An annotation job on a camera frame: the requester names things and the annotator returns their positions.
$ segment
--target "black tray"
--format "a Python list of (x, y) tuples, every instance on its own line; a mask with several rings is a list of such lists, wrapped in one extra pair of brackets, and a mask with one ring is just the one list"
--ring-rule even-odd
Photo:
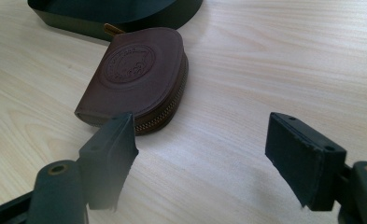
[(149, 27), (177, 29), (197, 12), (203, 0), (28, 0), (49, 26), (111, 40), (110, 23), (125, 32)]

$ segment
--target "light wood grain surface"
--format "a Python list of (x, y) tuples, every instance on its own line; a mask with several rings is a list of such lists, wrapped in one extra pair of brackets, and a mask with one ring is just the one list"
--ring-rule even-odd
[[(299, 118), (367, 161), (367, 1), (204, 0), (178, 29), (190, 61), (180, 108), (136, 137), (116, 213), (90, 223), (337, 223), (301, 209), (264, 155), (269, 114)], [(74, 116), (108, 43), (0, 0), (0, 204), (96, 132)]]

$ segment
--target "clamp jaw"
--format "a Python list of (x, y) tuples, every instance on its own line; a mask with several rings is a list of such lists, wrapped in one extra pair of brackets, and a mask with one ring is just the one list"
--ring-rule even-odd
[(341, 204), (340, 223), (367, 224), (367, 161), (352, 168), (346, 150), (289, 115), (271, 113), (265, 155), (312, 211)]
[(0, 205), (0, 223), (88, 223), (87, 204), (91, 209), (116, 209), (137, 155), (134, 117), (119, 115), (81, 148), (77, 161), (45, 166), (32, 192)]

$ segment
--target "zipper pull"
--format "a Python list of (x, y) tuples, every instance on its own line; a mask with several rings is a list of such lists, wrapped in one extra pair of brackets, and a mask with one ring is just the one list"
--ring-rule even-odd
[(115, 36), (115, 35), (121, 35), (121, 34), (125, 34), (125, 32), (119, 28), (117, 28), (116, 26), (109, 24), (109, 23), (105, 23), (104, 25), (104, 31), (105, 33)]

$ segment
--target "brown leather coin purse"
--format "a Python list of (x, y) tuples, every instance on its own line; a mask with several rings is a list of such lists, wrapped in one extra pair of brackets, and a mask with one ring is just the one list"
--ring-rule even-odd
[(174, 116), (188, 70), (176, 30), (150, 28), (115, 35), (75, 114), (101, 126), (120, 113), (132, 112), (137, 135), (155, 132)]

